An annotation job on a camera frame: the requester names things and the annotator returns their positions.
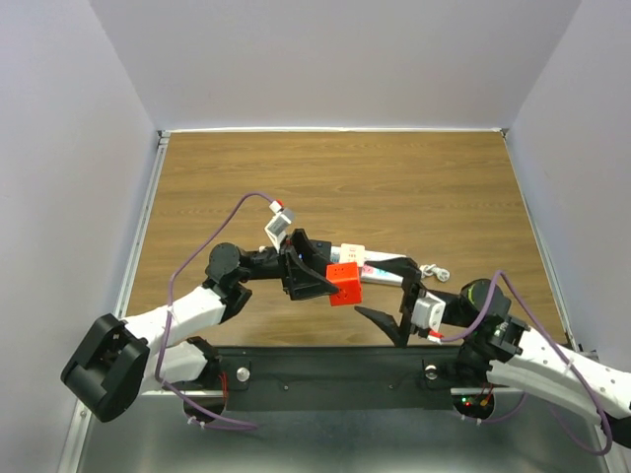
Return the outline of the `red cube plug adapter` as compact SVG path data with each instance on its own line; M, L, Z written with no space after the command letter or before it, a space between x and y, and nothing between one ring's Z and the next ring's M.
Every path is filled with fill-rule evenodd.
M355 305L363 300L360 269L356 262L330 264L325 277L338 292L329 296L331 306Z

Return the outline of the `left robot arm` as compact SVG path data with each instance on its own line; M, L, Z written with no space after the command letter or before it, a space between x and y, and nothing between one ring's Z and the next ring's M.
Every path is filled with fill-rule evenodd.
M169 382L212 386L219 364L210 347L193 339L204 328L240 313L251 280L278 279L293 301L334 295L326 277L332 245L294 230L280 246L246 251L221 242L210 252L203 283L170 304L118 319L100 316L63 368L61 382L102 422L123 414L137 396Z

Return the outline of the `pink cube plug adapter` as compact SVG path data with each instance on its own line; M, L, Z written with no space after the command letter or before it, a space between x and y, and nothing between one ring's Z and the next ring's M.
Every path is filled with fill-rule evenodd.
M363 267L366 261L366 247L361 244L342 243L339 249L340 263L355 263Z

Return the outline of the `white multicolour power strip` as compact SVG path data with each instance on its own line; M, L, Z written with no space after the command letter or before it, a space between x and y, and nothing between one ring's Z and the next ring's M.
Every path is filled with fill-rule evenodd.
M403 254L388 253L382 251L372 251L367 249L364 245L354 243L342 243L341 245L332 245L329 250L324 252L325 256L329 257L332 263L339 263L341 261L342 248L349 246L351 248L358 247L360 255L364 257L365 264L360 270L360 280L364 284L381 284L390 286L399 286L402 282L402 277L394 273L378 269L367 264L367 261L383 261L393 258L403 257Z

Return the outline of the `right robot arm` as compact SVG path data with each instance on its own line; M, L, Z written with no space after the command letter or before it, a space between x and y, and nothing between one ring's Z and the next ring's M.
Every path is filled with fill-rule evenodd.
M630 375L556 343L533 313L510 314L522 298L506 297L512 286L503 271L477 279L459 293L431 291L409 257L371 260L369 266L400 277L399 321L383 311L358 307L403 348L416 335L439 345L459 342L454 373L465 384L489 382L521 390L561 406L600 427L604 455L614 444L630 445Z

